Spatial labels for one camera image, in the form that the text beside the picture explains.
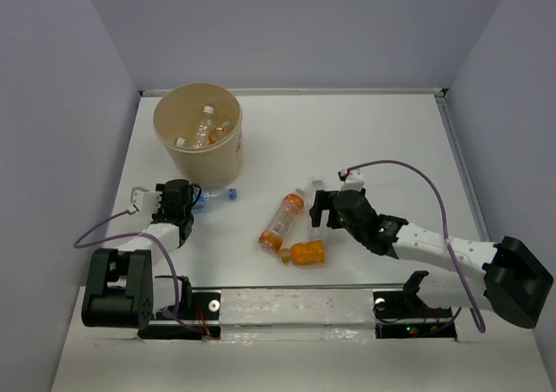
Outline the clear bottle blue cap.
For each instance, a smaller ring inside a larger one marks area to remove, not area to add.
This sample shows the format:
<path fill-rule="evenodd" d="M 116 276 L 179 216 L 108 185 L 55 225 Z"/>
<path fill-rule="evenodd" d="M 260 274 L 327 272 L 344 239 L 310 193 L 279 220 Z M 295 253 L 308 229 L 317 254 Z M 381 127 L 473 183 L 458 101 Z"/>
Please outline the clear bottle blue cap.
<path fill-rule="evenodd" d="M 221 203 L 233 202 L 237 199 L 234 188 L 199 189 L 195 193 L 192 209 L 211 209 Z"/>

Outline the clear crushed plastic bottle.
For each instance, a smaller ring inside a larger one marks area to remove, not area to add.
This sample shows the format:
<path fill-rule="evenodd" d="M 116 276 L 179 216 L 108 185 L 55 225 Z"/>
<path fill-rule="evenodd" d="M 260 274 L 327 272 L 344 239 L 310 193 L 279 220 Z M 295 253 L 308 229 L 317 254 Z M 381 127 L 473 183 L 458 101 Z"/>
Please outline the clear crushed plastic bottle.
<path fill-rule="evenodd" d="M 314 228 L 312 226 L 312 218 L 310 215 L 310 210 L 314 205 L 314 197 L 318 190 L 325 189 L 325 185 L 321 176 L 312 176 L 309 179 L 308 185 L 306 187 L 306 212 L 308 217 L 308 226 L 307 226 L 307 237 L 309 241 L 320 240 L 321 242 L 325 242 L 326 240 L 326 231 L 321 227 Z"/>

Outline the tall orange juice bottle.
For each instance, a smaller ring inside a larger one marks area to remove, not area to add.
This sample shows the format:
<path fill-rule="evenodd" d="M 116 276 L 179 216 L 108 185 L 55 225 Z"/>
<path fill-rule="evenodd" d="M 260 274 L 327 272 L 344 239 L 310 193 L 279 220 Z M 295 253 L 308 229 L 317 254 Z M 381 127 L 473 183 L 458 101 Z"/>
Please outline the tall orange juice bottle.
<path fill-rule="evenodd" d="M 259 236 L 258 243 L 263 249 L 270 253 L 280 250 L 295 219 L 305 207 L 305 196 L 302 189 L 296 189 L 282 199 L 279 208 Z"/>

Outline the short orange bottle yellow cap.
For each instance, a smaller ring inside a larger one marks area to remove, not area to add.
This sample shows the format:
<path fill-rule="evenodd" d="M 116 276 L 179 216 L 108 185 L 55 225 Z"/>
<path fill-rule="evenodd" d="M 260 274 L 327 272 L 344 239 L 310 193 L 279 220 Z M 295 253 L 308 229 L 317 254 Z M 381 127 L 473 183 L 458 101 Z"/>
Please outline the short orange bottle yellow cap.
<path fill-rule="evenodd" d="M 321 240 L 296 243 L 279 251 L 281 262 L 294 265 L 316 265 L 325 262 L 325 249 Z"/>

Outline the orange bottle with white cap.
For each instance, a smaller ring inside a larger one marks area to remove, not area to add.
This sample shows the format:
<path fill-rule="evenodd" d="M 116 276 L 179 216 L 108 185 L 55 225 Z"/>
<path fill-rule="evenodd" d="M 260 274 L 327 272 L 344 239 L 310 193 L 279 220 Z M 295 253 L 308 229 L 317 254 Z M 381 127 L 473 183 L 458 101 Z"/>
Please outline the orange bottle with white cap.
<path fill-rule="evenodd" d="M 231 123 L 225 122 L 221 126 L 213 128 L 208 133 L 208 144 L 214 145 L 219 143 L 222 139 L 224 139 L 228 134 L 231 132 Z"/>

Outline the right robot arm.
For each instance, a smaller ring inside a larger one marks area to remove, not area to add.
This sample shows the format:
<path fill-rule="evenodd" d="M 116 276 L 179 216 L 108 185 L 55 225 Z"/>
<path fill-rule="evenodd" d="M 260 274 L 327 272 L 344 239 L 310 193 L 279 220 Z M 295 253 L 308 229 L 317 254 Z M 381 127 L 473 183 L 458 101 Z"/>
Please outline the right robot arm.
<path fill-rule="evenodd" d="M 431 308 L 468 308 L 473 316 L 489 310 L 523 329 L 536 327 L 554 278 L 519 239 L 499 243 L 448 238 L 404 218 L 377 213 L 364 190 L 319 190 L 309 211 L 311 225 L 344 229 L 377 256 L 428 264 L 455 274 L 436 282 L 415 271 L 400 293 L 401 308 L 411 316 Z"/>

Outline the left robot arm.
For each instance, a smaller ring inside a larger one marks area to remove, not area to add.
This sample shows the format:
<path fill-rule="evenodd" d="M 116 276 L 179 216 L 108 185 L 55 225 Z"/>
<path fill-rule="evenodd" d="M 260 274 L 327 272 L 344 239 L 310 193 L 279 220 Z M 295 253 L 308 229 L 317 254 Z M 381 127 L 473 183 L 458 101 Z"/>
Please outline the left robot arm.
<path fill-rule="evenodd" d="M 76 249 L 96 247 L 83 296 L 85 326 L 146 329 L 157 314 L 177 322 L 190 312 L 191 283 L 177 274 L 170 254 L 188 240 L 201 195 L 201 186 L 185 179 L 158 183 L 153 190 L 135 187 L 130 206 L 111 219 L 143 213 L 151 218 L 145 229 L 74 242 Z"/>

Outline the clear bottle inside bin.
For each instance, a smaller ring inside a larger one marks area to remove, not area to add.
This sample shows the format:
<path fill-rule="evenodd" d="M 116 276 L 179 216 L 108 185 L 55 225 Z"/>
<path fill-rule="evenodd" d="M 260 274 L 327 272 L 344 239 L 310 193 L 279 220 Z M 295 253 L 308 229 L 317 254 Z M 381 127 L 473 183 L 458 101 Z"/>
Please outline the clear bottle inside bin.
<path fill-rule="evenodd" d="M 178 138 L 175 140 L 175 146 L 178 147 L 178 148 L 185 148 L 185 149 L 187 149 L 187 148 L 193 148 L 193 147 L 194 147 L 194 144 L 193 144 L 190 140 L 188 140 L 188 139 L 185 139 L 185 138 L 183 138 L 183 137 L 178 137 Z"/>

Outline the beige plastic bin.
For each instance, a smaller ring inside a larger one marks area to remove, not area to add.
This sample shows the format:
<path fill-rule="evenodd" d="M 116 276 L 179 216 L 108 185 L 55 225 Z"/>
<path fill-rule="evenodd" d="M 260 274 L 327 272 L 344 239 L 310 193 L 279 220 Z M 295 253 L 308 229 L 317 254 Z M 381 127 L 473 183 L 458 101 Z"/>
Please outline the beige plastic bin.
<path fill-rule="evenodd" d="M 230 122 L 231 132 L 219 143 L 201 149 L 176 147 L 178 137 L 194 141 L 205 105 L 215 108 L 215 127 Z M 239 176 L 243 164 L 242 107 L 229 90 L 212 83 L 191 83 L 171 90 L 156 105 L 153 127 L 175 166 L 189 180 L 219 187 Z"/>

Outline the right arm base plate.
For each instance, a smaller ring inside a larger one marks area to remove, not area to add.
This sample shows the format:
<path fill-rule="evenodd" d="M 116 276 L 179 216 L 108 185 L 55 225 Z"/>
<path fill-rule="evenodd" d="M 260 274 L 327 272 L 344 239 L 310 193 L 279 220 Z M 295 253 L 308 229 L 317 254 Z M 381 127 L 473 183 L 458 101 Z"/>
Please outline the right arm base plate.
<path fill-rule="evenodd" d="M 430 308 L 419 297 L 428 272 L 414 272 L 398 290 L 373 292 L 375 337 L 387 339 L 457 339 L 451 309 Z"/>

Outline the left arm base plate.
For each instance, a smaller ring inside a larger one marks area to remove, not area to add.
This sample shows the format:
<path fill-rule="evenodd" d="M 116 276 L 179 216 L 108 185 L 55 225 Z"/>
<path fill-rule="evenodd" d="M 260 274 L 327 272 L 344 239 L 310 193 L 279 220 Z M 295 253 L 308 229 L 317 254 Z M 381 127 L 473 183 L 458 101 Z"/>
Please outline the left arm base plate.
<path fill-rule="evenodd" d="M 154 314 L 145 329 L 137 332 L 143 340 L 216 341 L 221 337 L 222 294 L 216 290 L 194 290 L 189 308 L 181 306 L 177 318 L 172 310 Z"/>

